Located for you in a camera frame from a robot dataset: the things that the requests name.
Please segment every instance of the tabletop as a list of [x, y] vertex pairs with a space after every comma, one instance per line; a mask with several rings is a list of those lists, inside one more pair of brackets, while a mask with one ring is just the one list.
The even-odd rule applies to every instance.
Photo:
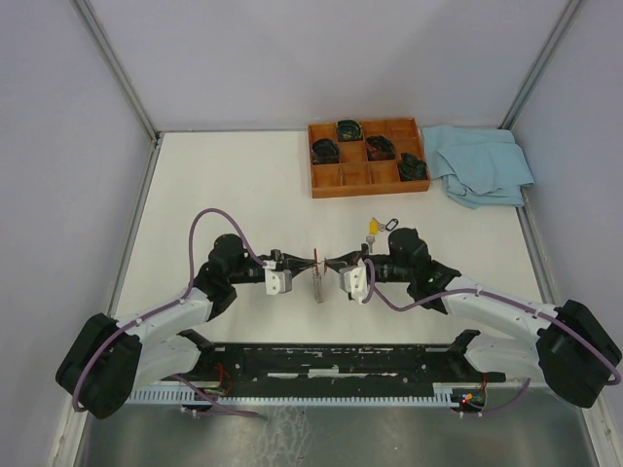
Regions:
[[[440, 182], [425, 193], [312, 199], [305, 131], [166, 133], [131, 252], [116, 316], [149, 310], [188, 282], [188, 232], [207, 207], [230, 213], [253, 250], [277, 248], [299, 257], [341, 256], [365, 241], [370, 220], [397, 218], [416, 228], [433, 259], [479, 282], [540, 301], [531, 260], [514, 208], [471, 210], [447, 198]], [[195, 263], [206, 261], [214, 239], [233, 232], [217, 214], [200, 221]], [[387, 253], [380, 233], [375, 253]], [[211, 341], [446, 343], [470, 320], [422, 307], [398, 313], [378, 298], [349, 302], [338, 275], [323, 277], [324, 303], [313, 299], [312, 273], [293, 280], [292, 292], [267, 296], [263, 284], [237, 287], [238, 298], [218, 318], [196, 329]], [[396, 304], [412, 300], [406, 284], [380, 284]]]

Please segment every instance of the dark green object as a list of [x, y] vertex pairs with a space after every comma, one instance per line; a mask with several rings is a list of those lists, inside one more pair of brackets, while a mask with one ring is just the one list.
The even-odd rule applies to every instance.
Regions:
[[346, 143], [349, 141], [361, 141], [363, 139], [363, 128], [355, 120], [340, 120], [336, 124], [338, 141]]
[[338, 163], [340, 161], [340, 148], [329, 138], [318, 139], [311, 145], [311, 163], [320, 165], [323, 163]]
[[398, 173], [402, 182], [426, 180], [426, 162], [410, 153], [402, 153], [400, 158], [402, 162], [398, 165]]
[[366, 152], [368, 153], [368, 161], [392, 161], [396, 159], [393, 143], [380, 135], [366, 138]]

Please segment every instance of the white wall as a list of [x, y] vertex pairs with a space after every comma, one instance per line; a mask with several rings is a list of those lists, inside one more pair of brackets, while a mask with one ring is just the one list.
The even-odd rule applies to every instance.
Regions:
[[[586, 2], [515, 127], [529, 203], [562, 295], [623, 348], [623, 3]], [[606, 391], [623, 434], [623, 386]]]
[[92, 0], [160, 130], [497, 126], [567, 0]]
[[67, 0], [0, 7], [0, 465], [47, 460], [55, 370], [104, 310], [147, 162]]

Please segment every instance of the light blue cloth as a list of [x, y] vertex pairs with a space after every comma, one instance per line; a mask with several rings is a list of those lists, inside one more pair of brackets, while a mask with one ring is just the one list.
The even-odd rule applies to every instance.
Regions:
[[441, 125], [422, 136], [430, 177], [443, 179], [448, 197], [472, 209], [524, 205], [521, 187], [534, 180], [510, 131]]

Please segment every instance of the brown compartment organizer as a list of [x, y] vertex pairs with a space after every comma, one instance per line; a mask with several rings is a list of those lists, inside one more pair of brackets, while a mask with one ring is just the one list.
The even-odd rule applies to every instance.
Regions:
[[[401, 153], [411, 153], [424, 161], [418, 126], [414, 119], [359, 121], [363, 128], [362, 141], [338, 142], [336, 123], [309, 126], [311, 196], [313, 198], [359, 197], [389, 193], [425, 192], [426, 180], [402, 182], [398, 174]], [[365, 139], [384, 136], [395, 148], [393, 161], [368, 161]], [[340, 148], [340, 163], [312, 164], [312, 144], [329, 138]]]

